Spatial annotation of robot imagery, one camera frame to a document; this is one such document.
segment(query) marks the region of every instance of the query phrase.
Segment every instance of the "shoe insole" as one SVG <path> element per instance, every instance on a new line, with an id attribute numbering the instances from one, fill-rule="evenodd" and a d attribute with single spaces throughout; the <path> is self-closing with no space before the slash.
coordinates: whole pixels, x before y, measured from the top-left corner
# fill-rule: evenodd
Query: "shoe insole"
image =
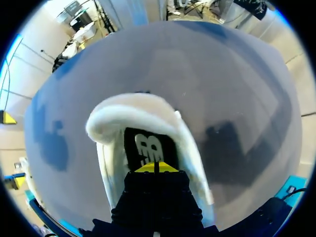
<path id="1" fill-rule="evenodd" d="M 176 145 L 167 135 L 128 127 L 124 131 L 124 148 L 131 171 L 155 161 L 178 169 Z"/>

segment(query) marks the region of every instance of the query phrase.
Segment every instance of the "new balance logo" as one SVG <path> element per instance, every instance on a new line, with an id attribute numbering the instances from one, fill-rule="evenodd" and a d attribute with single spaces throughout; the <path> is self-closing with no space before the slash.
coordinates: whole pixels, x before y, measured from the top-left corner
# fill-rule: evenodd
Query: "new balance logo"
<path id="1" fill-rule="evenodd" d="M 149 162 L 163 161 L 162 147 L 159 139 L 155 136 L 145 137 L 143 134 L 135 136 L 135 143 L 138 154 L 145 156 L 145 160 L 141 161 L 142 165 Z"/>

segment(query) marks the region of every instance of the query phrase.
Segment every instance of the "gray curved surface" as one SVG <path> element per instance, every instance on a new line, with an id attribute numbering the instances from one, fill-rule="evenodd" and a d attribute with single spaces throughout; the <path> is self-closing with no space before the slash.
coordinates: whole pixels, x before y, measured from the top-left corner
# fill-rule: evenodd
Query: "gray curved surface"
<path id="1" fill-rule="evenodd" d="M 150 90 L 180 110 L 201 153 L 224 229 L 274 196 L 301 152 L 296 91 L 279 53 L 205 22 L 156 22 L 87 47 L 38 91 L 25 116 L 33 178 L 48 211 L 76 227 L 110 221 L 84 127 L 107 97 Z"/>

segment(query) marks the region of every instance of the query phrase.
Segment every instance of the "black cable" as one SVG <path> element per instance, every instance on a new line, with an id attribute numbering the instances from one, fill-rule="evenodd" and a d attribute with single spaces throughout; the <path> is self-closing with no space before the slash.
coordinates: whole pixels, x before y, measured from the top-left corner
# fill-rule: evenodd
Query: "black cable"
<path id="1" fill-rule="evenodd" d="M 301 115 L 301 117 L 306 117 L 306 116 L 309 116 L 309 115 L 316 115 L 316 112 L 312 112 L 312 113 L 309 113 L 309 114 Z"/>
<path id="2" fill-rule="evenodd" d="M 284 201 L 285 199 L 289 198 L 290 196 L 292 196 L 292 195 L 294 195 L 294 194 L 296 194 L 296 193 L 305 192 L 305 191 L 306 191 L 306 188 L 294 190 L 294 191 L 291 192 L 290 194 L 285 195 L 281 200 Z"/>
<path id="3" fill-rule="evenodd" d="M 11 82 L 11 77 L 10 77 L 10 68 L 9 68 L 9 63 L 7 61 L 7 59 L 5 59 L 6 64 L 8 65 L 8 76 L 9 76 L 9 83 L 8 83 L 8 92 L 6 94 L 6 102 L 5 102 L 5 106 L 4 106 L 4 111 L 6 110 L 6 106 L 8 104 L 8 100 L 9 100 L 9 93 L 10 93 L 10 82 Z"/>

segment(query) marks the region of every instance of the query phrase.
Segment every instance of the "white sneaker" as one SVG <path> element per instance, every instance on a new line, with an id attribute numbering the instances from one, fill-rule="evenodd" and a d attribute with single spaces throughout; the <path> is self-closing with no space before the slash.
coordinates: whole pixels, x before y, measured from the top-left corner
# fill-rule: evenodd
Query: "white sneaker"
<path id="1" fill-rule="evenodd" d="M 204 227 L 214 225 L 213 196 L 197 145 L 180 113 L 164 99 L 148 93 L 108 98 L 90 114 L 86 132 L 96 142 L 111 209 L 124 190 L 128 171 L 164 161 L 186 172 L 190 190 L 202 209 Z"/>
<path id="2" fill-rule="evenodd" d="M 181 13 L 180 11 L 172 11 L 170 14 L 176 15 L 176 16 L 180 16 Z"/>

